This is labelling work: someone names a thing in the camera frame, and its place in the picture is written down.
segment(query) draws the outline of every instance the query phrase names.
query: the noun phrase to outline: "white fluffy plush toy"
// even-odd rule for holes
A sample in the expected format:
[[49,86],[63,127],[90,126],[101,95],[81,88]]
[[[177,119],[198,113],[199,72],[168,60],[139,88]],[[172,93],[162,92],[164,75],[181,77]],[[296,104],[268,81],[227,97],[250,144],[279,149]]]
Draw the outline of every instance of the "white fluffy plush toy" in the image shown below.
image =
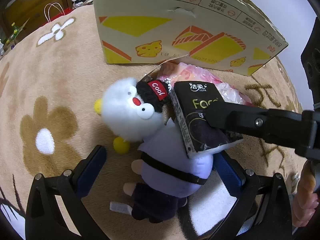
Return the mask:
[[113,143],[117,152],[128,151],[128,141],[143,141],[141,157],[131,167],[145,183],[123,187],[134,199],[131,215],[136,220],[160,223],[174,217],[212,170],[212,155],[189,159],[179,125],[172,119],[164,125],[162,107],[168,101],[166,83],[127,78],[111,85],[95,103],[105,124],[120,136]]

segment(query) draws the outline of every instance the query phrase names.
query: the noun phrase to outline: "black strap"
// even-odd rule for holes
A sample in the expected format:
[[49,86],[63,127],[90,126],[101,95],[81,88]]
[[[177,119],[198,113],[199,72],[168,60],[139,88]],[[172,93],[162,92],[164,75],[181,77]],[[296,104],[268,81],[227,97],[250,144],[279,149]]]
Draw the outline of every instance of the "black strap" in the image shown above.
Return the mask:
[[152,168],[155,168],[159,171],[162,171],[164,173],[167,173],[171,176],[174,176],[178,179],[194,183],[194,184],[199,184],[199,185],[204,185],[207,181],[207,179],[202,179],[196,175],[193,175],[191,173],[186,173],[184,171],[179,171],[173,167],[168,166],[167,164],[164,164],[154,158],[152,158],[150,155],[146,154],[145,152],[142,152],[141,154],[141,159],[151,166]]

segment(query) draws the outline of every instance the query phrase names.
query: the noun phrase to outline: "white bag handle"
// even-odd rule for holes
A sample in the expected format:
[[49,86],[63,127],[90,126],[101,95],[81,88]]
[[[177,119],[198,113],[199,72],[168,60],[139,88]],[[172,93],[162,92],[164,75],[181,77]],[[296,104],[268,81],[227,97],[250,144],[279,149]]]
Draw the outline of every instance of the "white bag handle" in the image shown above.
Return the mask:
[[[48,16],[47,16],[47,14],[46,14],[46,12],[45,12],[45,9],[47,8],[48,5],[50,5],[50,6],[49,6],[49,9],[48,9]],[[51,22],[51,21],[50,21],[50,8],[51,8],[51,6],[57,8],[60,13],[63,13],[64,15],[66,15],[65,12],[63,11],[62,6],[61,6],[59,3],[57,3],[57,2],[55,2],[55,3],[48,3],[48,4],[44,7],[44,16],[45,16],[45,18],[47,19],[48,22]]]

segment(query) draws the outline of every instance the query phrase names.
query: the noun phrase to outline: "metal screw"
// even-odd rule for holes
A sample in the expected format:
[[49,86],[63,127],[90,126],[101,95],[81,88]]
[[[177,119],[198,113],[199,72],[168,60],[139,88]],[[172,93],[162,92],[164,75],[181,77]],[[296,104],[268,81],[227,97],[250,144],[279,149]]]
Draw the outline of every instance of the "metal screw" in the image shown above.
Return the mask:
[[36,179],[36,180],[39,180],[39,179],[41,179],[41,177],[42,177],[42,174],[41,174],[41,173],[38,173],[38,174],[35,176],[35,179]]
[[276,177],[277,177],[278,179],[282,179],[282,175],[281,175],[280,173],[276,173]]
[[65,170],[65,171],[63,172],[63,175],[66,176],[66,177],[68,177],[68,176],[71,175],[71,173],[72,173],[71,170]]
[[257,118],[255,121],[254,121],[254,124],[256,127],[261,127],[262,124],[263,124],[263,120],[261,118]]
[[251,169],[247,169],[247,170],[245,170],[245,173],[246,173],[247,175],[249,175],[249,176],[252,176],[252,175],[254,174],[254,171],[251,170]]

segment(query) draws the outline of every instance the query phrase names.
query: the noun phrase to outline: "white fabric tag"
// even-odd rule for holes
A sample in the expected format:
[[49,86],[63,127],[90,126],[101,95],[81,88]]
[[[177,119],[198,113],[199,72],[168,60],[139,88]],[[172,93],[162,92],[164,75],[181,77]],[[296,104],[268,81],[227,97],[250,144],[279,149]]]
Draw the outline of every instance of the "white fabric tag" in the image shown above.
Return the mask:
[[110,202],[110,210],[114,211],[114,212],[119,212],[119,213],[131,215],[132,207],[130,207],[129,205],[124,204],[124,203],[111,201]]

